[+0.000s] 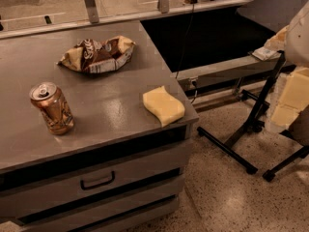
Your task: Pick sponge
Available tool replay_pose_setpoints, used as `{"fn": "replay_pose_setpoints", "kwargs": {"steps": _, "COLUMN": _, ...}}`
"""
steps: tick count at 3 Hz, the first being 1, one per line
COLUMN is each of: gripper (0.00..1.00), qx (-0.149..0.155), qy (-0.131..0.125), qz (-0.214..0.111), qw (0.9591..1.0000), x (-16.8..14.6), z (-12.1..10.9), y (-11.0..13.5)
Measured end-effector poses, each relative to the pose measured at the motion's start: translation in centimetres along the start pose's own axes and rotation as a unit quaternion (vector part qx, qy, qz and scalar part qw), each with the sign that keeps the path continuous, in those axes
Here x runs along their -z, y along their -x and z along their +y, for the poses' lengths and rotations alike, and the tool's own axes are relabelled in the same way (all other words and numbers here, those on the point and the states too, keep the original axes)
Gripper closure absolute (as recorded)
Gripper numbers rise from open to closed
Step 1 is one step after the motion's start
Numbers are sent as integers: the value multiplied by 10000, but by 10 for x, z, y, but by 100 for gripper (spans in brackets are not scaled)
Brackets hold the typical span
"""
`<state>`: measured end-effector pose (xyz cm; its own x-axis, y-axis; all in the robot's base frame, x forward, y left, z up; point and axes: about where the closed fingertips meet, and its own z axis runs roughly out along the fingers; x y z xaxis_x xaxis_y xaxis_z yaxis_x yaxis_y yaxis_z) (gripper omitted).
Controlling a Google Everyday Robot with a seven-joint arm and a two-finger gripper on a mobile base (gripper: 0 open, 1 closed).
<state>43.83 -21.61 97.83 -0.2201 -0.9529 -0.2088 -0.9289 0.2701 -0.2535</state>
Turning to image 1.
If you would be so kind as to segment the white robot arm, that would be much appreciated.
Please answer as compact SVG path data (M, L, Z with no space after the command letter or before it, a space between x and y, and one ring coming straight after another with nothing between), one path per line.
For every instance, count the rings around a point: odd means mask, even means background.
M288 62L296 65L290 74L280 73L270 95L267 129L288 130L294 140L309 145L309 2L290 24L268 39L269 50L283 50Z

